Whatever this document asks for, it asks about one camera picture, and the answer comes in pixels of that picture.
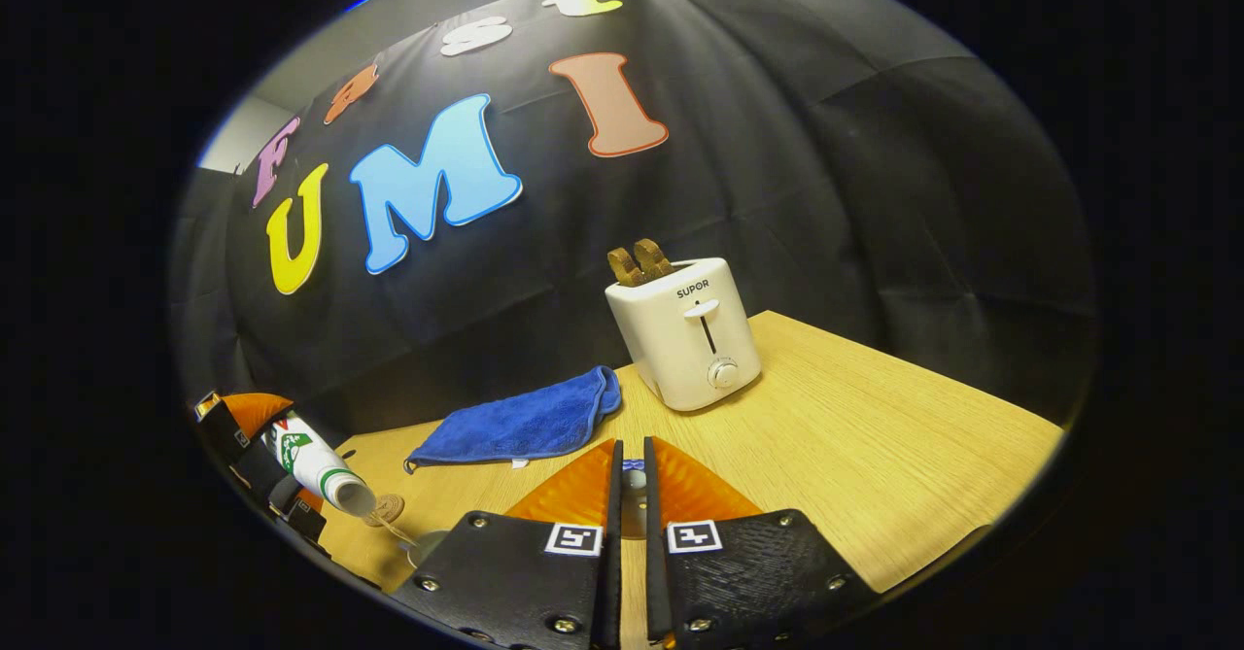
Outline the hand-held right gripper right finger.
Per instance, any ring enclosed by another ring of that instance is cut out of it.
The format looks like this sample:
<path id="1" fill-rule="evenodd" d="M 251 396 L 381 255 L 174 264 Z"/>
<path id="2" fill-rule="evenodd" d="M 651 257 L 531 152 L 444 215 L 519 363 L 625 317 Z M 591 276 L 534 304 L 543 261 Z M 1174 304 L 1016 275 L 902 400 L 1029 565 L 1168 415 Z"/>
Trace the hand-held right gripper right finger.
<path id="1" fill-rule="evenodd" d="M 644 437 L 647 636 L 659 649 L 805 649 L 880 604 L 802 511 L 764 511 Z"/>

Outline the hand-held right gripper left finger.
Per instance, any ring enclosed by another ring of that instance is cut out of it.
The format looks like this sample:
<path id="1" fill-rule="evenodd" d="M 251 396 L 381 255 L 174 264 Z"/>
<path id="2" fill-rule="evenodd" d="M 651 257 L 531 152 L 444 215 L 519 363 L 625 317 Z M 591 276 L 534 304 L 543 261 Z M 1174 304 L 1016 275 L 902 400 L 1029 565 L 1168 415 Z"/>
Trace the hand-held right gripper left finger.
<path id="1" fill-rule="evenodd" d="M 466 512 L 393 598 L 493 649 L 617 649 L 622 450 L 605 439 L 506 512 Z"/>

